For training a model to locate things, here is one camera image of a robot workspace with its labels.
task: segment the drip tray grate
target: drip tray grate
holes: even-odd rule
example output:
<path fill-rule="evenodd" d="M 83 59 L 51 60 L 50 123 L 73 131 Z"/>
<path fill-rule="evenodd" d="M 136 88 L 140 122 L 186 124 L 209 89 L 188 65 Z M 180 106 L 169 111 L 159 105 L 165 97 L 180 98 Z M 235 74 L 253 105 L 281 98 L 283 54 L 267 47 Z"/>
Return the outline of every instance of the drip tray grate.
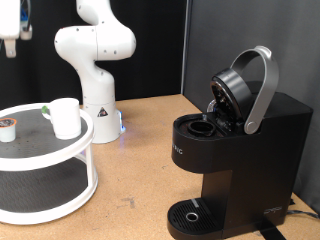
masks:
<path fill-rule="evenodd" d="M 178 202 L 168 212 L 171 225 L 192 235 L 221 230 L 217 221 L 201 198 Z"/>

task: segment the black mesh mat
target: black mesh mat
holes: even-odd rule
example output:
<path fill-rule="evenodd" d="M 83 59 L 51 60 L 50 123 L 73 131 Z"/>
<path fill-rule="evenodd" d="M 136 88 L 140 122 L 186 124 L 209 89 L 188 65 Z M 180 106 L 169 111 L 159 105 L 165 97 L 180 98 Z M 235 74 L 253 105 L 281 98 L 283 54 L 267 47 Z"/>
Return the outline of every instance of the black mesh mat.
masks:
<path fill-rule="evenodd" d="M 86 164 L 76 158 L 31 171 L 0 171 L 0 209 L 21 213 L 52 209 L 76 198 L 87 186 Z"/>
<path fill-rule="evenodd" d="M 16 139 L 13 142 L 0 142 L 0 158 L 28 158 L 61 150 L 79 140 L 88 130 L 86 121 L 81 118 L 81 134 L 70 140 L 57 139 L 50 120 L 42 116 L 41 110 L 29 110 L 5 116 L 18 121 Z"/>

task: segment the drip tray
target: drip tray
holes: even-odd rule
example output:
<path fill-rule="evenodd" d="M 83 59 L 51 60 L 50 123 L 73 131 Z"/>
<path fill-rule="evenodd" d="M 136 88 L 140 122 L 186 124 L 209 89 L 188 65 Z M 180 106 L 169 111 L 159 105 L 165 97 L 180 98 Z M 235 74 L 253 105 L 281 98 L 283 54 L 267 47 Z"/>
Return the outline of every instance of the drip tray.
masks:
<path fill-rule="evenodd" d="M 168 227 L 173 237 L 186 235 L 214 235 L 221 236 L 222 228 L 201 198 L 178 202 L 168 212 Z"/>

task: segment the coffee machine handle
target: coffee machine handle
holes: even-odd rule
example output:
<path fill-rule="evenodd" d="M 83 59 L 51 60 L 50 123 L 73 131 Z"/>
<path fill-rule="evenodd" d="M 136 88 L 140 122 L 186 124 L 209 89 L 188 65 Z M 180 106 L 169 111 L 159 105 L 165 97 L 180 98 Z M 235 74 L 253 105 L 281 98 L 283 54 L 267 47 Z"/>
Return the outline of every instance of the coffee machine handle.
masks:
<path fill-rule="evenodd" d="M 272 52 L 263 46 L 257 46 L 254 49 L 244 51 L 231 65 L 231 68 L 241 75 L 246 65 L 258 56 L 262 57 L 265 73 L 262 87 L 244 126 L 244 131 L 247 134 L 255 133 L 260 127 L 261 121 L 278 86 L 279 68 L 272 56 Z"/>

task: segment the coffee pod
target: coffee pod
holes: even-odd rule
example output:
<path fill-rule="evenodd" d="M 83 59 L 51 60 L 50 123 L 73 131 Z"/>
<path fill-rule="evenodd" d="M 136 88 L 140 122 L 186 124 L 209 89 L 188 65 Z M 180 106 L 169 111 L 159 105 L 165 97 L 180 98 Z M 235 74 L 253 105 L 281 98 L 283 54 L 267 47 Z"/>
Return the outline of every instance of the coffee pod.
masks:
<path fill-rule="evenodd" d="M 12 142 L 16 139 L 17 120 L 13 118 L 0 119 L 0 141 Z"/>

